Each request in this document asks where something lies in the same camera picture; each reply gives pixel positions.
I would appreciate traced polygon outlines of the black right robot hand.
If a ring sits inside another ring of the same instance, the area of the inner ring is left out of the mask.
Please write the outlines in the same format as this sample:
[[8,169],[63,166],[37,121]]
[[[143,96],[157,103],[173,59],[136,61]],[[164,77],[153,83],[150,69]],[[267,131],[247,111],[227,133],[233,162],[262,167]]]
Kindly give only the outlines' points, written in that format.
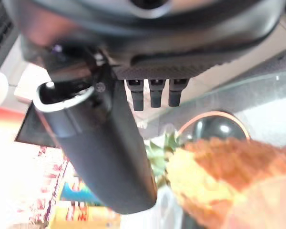
[[5,0],[26,61],[53,86],[32,101],[42,124],[94,195],[121,214],[150,209],[157,191],[126,99],[143,110],[143,83],[160,107],[191,78],[262,43],[285,0]]

